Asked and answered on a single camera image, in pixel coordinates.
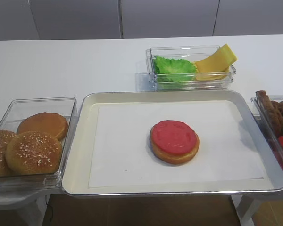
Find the bottom bun on tray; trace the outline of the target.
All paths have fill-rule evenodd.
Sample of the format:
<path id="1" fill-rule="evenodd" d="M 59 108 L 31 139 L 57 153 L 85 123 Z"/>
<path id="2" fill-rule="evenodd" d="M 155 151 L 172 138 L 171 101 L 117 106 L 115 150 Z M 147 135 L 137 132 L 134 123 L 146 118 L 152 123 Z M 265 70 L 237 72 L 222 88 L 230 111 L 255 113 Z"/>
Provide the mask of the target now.
<path id="1" fill-rule="evenodd" d="M 195 146 L 191 149 L 190 152 L 183 154 L 183 155 L 174 155 L 174 154 L 169 154 L 164 151 L 162 151 L 154 141 L 152 141 L 152 132 L 153 129 L 150 131 L 150 144 L 151 144 L 151 149 L 154 155 L 159 158 L 160 160 L 173 164 L 173 165 L 179 165 L 183 163 L 189 162 L 191 159 L 195 157 L 195 155 L 198 152 L 199 145 L 200 145 L 200 140 L 198 135 L 196 135 L 196 144 Z"/>

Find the green lettuce leaf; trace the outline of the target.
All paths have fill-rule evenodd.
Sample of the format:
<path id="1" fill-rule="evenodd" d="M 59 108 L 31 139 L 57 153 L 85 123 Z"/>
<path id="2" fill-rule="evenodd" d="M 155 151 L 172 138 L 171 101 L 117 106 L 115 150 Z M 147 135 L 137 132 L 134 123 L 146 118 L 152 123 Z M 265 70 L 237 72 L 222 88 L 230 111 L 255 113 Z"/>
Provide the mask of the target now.
<path id="1" fill-rule="evenodd" d="M 156 83 L 162 89 L 182 89 L 196 81 L 196 65 L 184 59 L 153 58 Z"/>

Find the clear right ingredient container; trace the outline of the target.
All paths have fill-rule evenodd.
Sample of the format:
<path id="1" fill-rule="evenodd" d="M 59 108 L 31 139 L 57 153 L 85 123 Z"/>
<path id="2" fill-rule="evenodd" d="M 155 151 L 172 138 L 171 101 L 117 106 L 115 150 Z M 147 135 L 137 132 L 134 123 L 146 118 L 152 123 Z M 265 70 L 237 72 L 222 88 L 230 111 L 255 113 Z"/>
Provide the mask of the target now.
<path id="1" fill-rule="evenodd" d="M 276 102 L 283 101 L 283 96 L 269 96 L 270 100 L 274 100 Z M 258 111 L 258 119 L 260 120 L 261 129 L 263 130 L 263 134 L 266 137 L 266 140 L 270 144 L 272 151 L 278 160 L 280 166 L 283 169 L 283 148 L 278 141 L 278 137 L 275 136 L 263 108 L 260 106 L 257 97 L 253 97 L 252 102 Z"/>

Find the plain bun bottom in container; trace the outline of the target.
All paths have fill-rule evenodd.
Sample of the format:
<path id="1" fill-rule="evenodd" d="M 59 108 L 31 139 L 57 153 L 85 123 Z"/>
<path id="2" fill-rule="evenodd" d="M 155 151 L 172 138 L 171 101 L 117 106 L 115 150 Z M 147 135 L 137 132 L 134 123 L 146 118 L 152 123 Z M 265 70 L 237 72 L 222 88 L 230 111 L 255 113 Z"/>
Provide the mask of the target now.
<path id="1" fill-rule="evenodd" d="M 43 131 L 61 141 L 67 134 L 68 122 L 65 117 L 57 113 L 38 113 L 19 124 L 17 134 L 27 131 Z"/>

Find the front sesame bun top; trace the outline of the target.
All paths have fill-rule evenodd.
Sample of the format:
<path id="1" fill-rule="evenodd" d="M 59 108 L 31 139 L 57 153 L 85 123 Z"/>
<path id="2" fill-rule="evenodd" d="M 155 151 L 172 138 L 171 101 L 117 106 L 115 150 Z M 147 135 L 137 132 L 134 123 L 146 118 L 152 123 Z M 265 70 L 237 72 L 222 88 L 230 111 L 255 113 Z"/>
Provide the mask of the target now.
<path id="1" fill-rule="evenodd" d="M 59 169 L 62 144 L 42 131 L 16 135 L 7 145 L 5 160 L 18 175 L 51 174 Z"/>

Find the white metal serving tray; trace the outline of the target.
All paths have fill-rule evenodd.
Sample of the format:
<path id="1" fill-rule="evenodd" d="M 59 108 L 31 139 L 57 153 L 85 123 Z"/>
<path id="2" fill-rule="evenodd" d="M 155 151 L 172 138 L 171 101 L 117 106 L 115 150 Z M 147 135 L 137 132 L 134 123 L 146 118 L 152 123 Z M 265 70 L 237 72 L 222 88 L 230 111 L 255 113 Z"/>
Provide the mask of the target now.
<path id="1" fill-rule="evenodd" d="M 230 101 L 237 107 L 246 130 L 250 134 L 262 160 L 265 169 L 263 178 L 131 186 L 91 187 L 89 185 L 99 108 L 101 105 L 192 101 Z M 88 95 L 83 101 L 62 186 L 71 195 L 203 194 L 280 191 L 283 190 L 283 170 L 255 122 L 245 100 L 237 92 L 205 90 L 94 93 Z"/>

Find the white paper tray liner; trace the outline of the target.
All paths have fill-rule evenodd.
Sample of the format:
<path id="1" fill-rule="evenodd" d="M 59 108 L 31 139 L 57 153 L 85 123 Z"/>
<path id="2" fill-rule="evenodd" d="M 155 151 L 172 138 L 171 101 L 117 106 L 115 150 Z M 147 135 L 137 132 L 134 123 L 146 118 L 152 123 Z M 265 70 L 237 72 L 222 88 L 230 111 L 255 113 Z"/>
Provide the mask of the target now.
<path id="1" fill-rule="evenodd" d="M 156 158 L 149 134 L 177 120 L 199 136 L 196 156 L 183 165 Z M 262 160 L 237 107 L 230 101 L 101 105 L 89 185 L 131 186 L 257 179 Z"/>

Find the red tomato slice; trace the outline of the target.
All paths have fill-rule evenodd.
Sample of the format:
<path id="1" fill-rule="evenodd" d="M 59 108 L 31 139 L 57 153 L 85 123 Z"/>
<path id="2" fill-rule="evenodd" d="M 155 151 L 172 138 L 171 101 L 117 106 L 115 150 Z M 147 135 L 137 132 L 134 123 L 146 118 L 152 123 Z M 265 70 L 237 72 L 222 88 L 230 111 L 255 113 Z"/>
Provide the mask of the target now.
<path id="1" fill-rule="evenodd" d="M 164 120 L 151 129 L 151 140 L 163 152 L 184 155 L 199 145 L 196 132 L 186 123 Z"/>

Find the yellow cheese slices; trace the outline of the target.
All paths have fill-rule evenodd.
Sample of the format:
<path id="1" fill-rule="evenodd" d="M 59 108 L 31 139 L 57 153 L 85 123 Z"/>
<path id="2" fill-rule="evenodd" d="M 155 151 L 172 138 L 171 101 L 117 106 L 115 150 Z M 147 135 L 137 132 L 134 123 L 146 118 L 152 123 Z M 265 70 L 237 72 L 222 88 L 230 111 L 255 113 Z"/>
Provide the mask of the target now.
<path id="1" fill-rule="evenodd" d="M 237 61 L 237 57 L 231 48 L 225 44 L 211 56 L 196 61 L 197 81 L 221 80 L 227 76 L 229 67 Z"/>

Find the clear lettuce cheese container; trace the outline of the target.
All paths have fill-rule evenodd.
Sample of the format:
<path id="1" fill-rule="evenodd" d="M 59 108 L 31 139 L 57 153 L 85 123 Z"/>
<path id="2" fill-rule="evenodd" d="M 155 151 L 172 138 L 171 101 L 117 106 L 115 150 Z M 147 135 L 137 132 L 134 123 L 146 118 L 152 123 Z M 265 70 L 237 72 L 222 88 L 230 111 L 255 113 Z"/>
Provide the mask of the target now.
<path id="1" fill-rule="evenodd" d="M 203 60 L 214 54 L 220 46 L 183 46 L 183 47 L 163 47 L 150 48 L 146 50 L 147 70 L 149 74 L 149 83 L 152 84 L 155 91 L 182 91 L 182 90 L 197 90 L 197 89 L 227 89 L 233 83 L 236 69 L 233 64 L 229 67 L 227 76 L 221 80 L 213 81 L 193 81 L 184 85 L 182 89 L 162 89 L 156 83 L 156 74 L 153 66 L 154 57 L 164 57 L 168 59 L 184 59 L 192 63 Z"/>

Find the clear left bun container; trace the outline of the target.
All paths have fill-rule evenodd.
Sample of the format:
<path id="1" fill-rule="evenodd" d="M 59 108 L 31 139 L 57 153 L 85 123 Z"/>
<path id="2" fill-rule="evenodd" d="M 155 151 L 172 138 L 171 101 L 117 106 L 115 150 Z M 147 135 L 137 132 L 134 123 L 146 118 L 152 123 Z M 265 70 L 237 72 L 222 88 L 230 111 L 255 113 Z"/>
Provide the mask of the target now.
<path id="1" fill-rule="evenodd" d="M 61 188 L 70 146 L 78 121 L 76 99 L 74 97 L 13 100 L 0 121 L 0 130 L 9 130 L 18 135 L 17 128 L 23 120 L 43 112 L 60 114 L 68 122 L 67 134 L 60 141 L 63 151 L 59 169 L 51 174 L 18 175 L 9 168 L 11 175 L 0 177 L 0 192 Z"/>

